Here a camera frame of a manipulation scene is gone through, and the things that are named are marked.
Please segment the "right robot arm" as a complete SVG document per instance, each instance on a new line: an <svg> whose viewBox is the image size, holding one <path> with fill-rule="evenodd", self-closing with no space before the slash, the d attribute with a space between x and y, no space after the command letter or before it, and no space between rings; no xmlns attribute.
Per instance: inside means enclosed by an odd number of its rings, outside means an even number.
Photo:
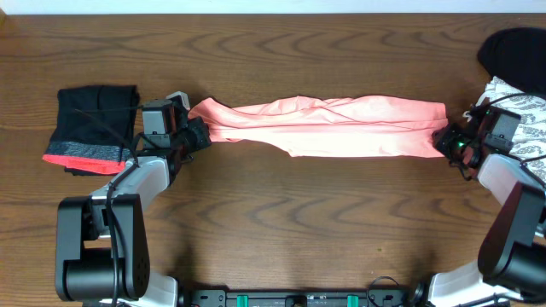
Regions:
<svg viewBox="0 0 546 307"><path fill-rule="evenodd" d="M479 255L470 264L432 277L428 306L544 304L545 184L510 151L520 124L517 113L494 106L473 107L464 126L433 133L433 146L464 180L479 182L499 202Z"/></svg>

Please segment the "coral pink t-shirt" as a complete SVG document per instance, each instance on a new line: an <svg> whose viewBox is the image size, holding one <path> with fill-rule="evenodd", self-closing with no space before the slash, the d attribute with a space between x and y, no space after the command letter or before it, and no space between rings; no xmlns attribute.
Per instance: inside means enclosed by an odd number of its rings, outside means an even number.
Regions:
<svg viewBox="0 0 546 307"><path fill-rule="evenodd" d="M204 120L213 142L263 142L293 157L437 158L432 134L448 124L444 104L392 96L295 96L234 108L207 98L189 117Z"/></svg>

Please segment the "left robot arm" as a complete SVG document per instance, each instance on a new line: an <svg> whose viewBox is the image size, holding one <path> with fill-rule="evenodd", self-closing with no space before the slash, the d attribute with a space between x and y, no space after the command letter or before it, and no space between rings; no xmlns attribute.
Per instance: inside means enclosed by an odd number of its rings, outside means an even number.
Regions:
<svg viewBox="0 0 546 307"><path fill-rule="evenodd" d="M203 119L175 92L142 107L143 148L102 188L57 210L55 290L85 306L176 306L177 281L151 270L143 213L192 154L211 144Z"/></svg>

